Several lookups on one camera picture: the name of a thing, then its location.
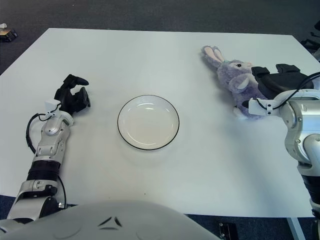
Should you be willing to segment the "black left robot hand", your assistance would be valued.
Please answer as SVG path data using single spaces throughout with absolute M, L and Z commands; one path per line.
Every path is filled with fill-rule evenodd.
M 82 86 L 76 93 L 71 93 L 71 89 L 77 85 Z M 57 89 L 54 99 L 60 101 L 60 110 L 67 112 L 71 116 L 85 108 L 91 107 L 89 95 L 84 86 L 89 85 L 89 82 L 81 77 L 69 74 L 60 88 Z

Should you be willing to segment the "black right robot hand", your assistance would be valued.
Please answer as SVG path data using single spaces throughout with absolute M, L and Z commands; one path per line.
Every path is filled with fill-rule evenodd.
M 258 83 L 259 91 L 268 99 L 274 99 L 278 94 L 295 90 L 308 77 L 301 73 L 295 65 L 276 64 L 277 73 L 270 73 L 266 67 L 251 68 L 252 75 Z

